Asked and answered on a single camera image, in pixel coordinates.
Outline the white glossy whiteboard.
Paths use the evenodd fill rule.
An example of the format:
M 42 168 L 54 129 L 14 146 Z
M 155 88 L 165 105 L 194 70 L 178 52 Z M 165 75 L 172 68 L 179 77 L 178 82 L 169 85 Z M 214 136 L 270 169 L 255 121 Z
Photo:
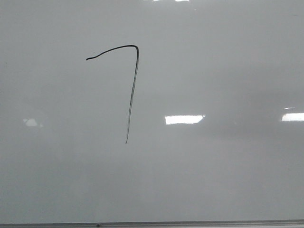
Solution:
M 1 223 L 304 217 L 301 0 L 3 0 Z

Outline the grey aluminium whiteboard frame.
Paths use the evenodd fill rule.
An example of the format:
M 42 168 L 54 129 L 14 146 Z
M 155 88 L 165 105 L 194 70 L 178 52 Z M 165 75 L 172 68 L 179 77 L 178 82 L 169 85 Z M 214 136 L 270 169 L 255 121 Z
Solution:
M 302 228 L 304 220 L 2 223 L 0 226 L 2 228 Z

